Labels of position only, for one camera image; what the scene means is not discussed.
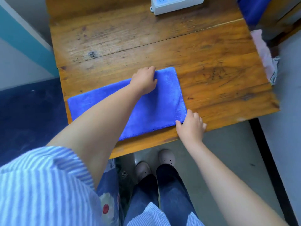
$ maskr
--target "dark blue floor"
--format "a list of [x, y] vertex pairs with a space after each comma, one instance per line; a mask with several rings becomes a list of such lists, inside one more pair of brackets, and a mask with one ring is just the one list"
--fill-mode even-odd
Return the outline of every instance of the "dark blue floor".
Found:
[[60, 79], [0, 91], [0, 166], [68, 125]]

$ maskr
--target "dark pants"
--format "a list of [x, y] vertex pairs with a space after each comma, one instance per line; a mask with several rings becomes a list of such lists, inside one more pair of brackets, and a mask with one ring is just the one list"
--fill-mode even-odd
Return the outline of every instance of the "dark pants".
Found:
[[150, 202], [159, 206], [158, 185], [161, 210], [167, 216], [171, 226], [186, 225], [188, 215], [191, 212], [197, 215], [184, 183], [173, 166], [169, 164], [159, 166], [157, 179], [158, 184], [154, 175], [148, 175], [134, 186], [124, 225], [140, 215]]

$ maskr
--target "striped cloth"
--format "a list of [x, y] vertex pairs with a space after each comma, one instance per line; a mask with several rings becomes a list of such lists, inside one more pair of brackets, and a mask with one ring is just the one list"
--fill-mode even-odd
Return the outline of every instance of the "striped cloth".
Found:
[[[0, 225], [108, 225], [102, 212], [92, 177], [71, 149], [37, 148], [0, 167]], [[128, 225], [170, 224], [150, 203]], [[203, 226], [193, 213], [187, 225]]]

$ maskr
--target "shirt sleeve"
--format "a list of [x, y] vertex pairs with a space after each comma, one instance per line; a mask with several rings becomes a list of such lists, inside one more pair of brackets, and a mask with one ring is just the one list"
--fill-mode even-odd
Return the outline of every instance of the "shirt sleeve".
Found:
[[99, 209], [92, 176], [71, 149], [37, 148], [0, 167], [0, 225], [98, 225]]

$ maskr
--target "hand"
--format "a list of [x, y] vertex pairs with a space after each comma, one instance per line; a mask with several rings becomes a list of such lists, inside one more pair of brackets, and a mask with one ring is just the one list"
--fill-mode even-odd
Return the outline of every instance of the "hand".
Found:
[[201, 143], [207, 124], [204, 124], [198, 113], [187, 110], [186, 118], [181, 124], [175, 121], [176, 130], [180, 140], [188, 150], [189, 146]]
[[133, 75], [130, 85], [138, 88], [141, 92], [141, 95], [152, 92], [157, 84], [157, 79], [153, 79], [155, 69], [155, 67], [145, 67], [139, 69], [137, 73]]

